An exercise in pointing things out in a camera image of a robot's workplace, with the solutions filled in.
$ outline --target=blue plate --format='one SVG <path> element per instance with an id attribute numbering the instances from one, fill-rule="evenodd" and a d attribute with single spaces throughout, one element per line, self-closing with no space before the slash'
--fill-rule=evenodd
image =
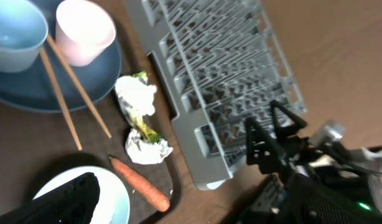
<path id="1" fill-rule="evenodd" d="M 33 0 L 43 11 L 49 31 L 55 36 L 55 11 L 62 0 Z M 86 103 L 58 58 L 48 44 L 44 45 L 49 55 L 61 91 L 70 111 L 86 108 Z M 91 64 L 72 67 L 80 83 L 93 102 L 104 98 L 114 87 L 122 67 L 121 50 L 115 40 Z M 41 113 L 60 113 L 49 77 L 38 57 L 30 69 L 21 73 L 0 72 L 0 101 L 11 106 Z"/>

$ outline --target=gray dish rack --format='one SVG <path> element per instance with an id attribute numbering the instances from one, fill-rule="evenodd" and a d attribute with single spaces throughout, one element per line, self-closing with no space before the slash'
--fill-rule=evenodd
<path id="1" fill-rule="evenodd" d="M 215 189 L 245 165 L 245 118 L 273 133 L 271 100 L 306 112 L 259 1 L 123 1 L 177 112 L 172 127 L 199 189 Z"/>

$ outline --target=carrot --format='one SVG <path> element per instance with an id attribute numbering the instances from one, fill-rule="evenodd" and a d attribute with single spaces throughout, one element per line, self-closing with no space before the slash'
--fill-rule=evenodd
<path id="1" fill-rule="evenodd" d="M 169 199 L 147 179 L 113 156 L 108 156 L 114 169 L 134 187 L 158 211 L 164 212 L 170 207 Z"/>

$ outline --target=white plate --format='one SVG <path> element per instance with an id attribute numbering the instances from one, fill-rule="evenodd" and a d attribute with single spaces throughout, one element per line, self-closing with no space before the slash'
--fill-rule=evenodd
<path id="1" fill-rule="evenodd" d="M 101 167 L 82 166 L 67 170 L 45 184 L 34 199 L 86 172 L 94 173 L 100 185 L 100 199 L 90 223 L 127 224 L 130 214 L 128 191 L 115 174 Z"/>

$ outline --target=cable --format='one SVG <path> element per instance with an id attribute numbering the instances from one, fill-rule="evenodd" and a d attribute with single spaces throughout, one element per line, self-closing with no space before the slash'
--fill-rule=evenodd
<path id="1" fill-rule="evenodd" d="M 337 170 L 339 170 L 339 171 L 345 171 L 345 172 L 351 172 L 351 173 L 353 173 L 353 174 L 355 174 L 355 175 L 359 175 L 359 176 L 361 176 L 361 175 L 368 175 L 366 172 L 361 172 L 361 171 L 359 171 L 359 170 L 355 170 L 355 169 L 353 169 L 353 168 L 351 168 L 351 167 L 337 168 Z"/>
<path id="2" fill-rule="evenodd" d="M 358 166 L 352 162 L 349 162 L 328 146 L 322 146 L 319 148 L 319 150 L 321 150 L 324 154 L 332 157 L 332 159 L 337 161 L 339 164 L 345 164 L 346 166 L 349 166 L 349 167 L 357 170 L 358 172 L 363 172 L 363 173 L 374 175 L 377 177 L 382 177 L 382 172 L 375 171 L 375 170 L 369 170 L 369 169 L 366 169 L 364 167 L 360 167 L 360 166 Z"/>

